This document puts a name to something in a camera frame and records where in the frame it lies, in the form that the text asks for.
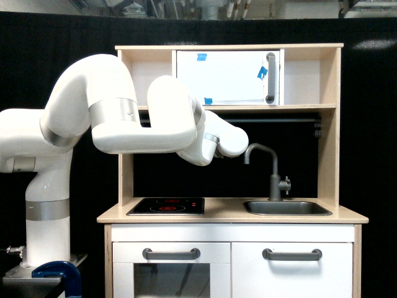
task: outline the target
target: faucet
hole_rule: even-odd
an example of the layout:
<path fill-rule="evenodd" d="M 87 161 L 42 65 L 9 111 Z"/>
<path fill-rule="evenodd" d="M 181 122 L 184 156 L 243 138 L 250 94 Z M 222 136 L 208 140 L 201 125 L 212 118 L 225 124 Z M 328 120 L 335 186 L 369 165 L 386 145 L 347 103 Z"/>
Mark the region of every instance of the faucet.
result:
<path fill-rule="evenodd" d="M 281 198 L 281 191 L 286 191 L 286 194 L 288 194 L 288 191 L 291 190 L 291 181 L 288 179 L 288 176 L 285 177 L 284 181 L 281 181 L 280 175 L 279 175 L 279 161 L 277 159 L 277 154 L 276 152 L 264 145 L 261 145 L 259 143 L 252 143 L 250 144 L 246 151 L 244 152 L 244 164 L 249 165 L 249 155 L 253 151 L 253 149 L 260 149 L 265 152 L 269 152 L 272 157 L 273 157 L 273 174 L 270 176 L 270 195 L 269 195 L 269 200 L 271 202 L 282 202 L 283 199 Z"/>

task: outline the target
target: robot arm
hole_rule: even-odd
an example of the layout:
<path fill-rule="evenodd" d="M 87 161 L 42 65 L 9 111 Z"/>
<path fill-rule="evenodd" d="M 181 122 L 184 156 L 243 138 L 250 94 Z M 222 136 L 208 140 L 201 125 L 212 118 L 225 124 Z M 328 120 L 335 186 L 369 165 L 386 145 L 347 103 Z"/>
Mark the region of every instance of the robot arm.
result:
<path fill-rule="evenodd" d="M 248 145 L 245 132 L 204 111 L 170 76 L 152 83 L 148 109 L 151 127 L 144 128 L 127 67 L 115 56 L 94 55 L 60 76 L 44 110 L 0 112 L 0 172 L 37 172 L 26 191 L 29 265 L 69 260 L 72 149 L 90 125 L 103 152 L 178 152 L 201 166 L 214 154 L 238 156 Z"/>

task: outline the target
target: stainless steel sink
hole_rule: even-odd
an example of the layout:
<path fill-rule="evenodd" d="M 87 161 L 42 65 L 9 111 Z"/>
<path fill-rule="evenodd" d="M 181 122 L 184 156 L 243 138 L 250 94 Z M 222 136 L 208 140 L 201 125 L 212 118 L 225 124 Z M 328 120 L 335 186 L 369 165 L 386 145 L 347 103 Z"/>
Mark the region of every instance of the stainless steel sink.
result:
<path fill-rule="evenodd" d="M 313 202 L 249 201 L 244 203 L 249 213 L 259 215 L 331 215 L 332 212 Z"/>

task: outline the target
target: black stovetop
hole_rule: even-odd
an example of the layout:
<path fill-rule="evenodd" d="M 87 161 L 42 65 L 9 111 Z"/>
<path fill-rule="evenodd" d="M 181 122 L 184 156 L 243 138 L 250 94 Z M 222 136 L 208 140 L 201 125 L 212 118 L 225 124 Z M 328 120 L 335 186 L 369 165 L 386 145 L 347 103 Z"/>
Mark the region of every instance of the black stovetop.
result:
<path fill-rule="evenodd" d="M 203 215 L 203 197 L 146 197 L 127 215 Z"/>

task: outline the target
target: door handle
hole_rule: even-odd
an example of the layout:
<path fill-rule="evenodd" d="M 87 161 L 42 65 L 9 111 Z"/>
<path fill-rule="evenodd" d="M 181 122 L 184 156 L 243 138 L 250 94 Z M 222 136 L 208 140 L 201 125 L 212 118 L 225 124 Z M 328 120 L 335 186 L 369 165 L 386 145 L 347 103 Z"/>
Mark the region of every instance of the door handle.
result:
<path fill-rule="evenodd" d="M 269 62 L 269 74 L 267 75 L 267 96 L 266 103 L 271 104 L 274 102 L 275 98 L 275 55 L 269 53 L 266 55 L 266 60 Z"/>
<path fill-rule="evenodd" d="M 201 252 L 198 248 L 193 248 L 186 253 L 153 252 L 150 248 L 145 248 L 142 255 L 146 260 L 196 260 Z"/>
<path fill-rule="evenodd" d="M 317 248 L 311 253 L 274 253 L 271 249 L 266 248 L 262 252 L 262 256 L 269 261 L 318 261 L 323 253 Z"/>

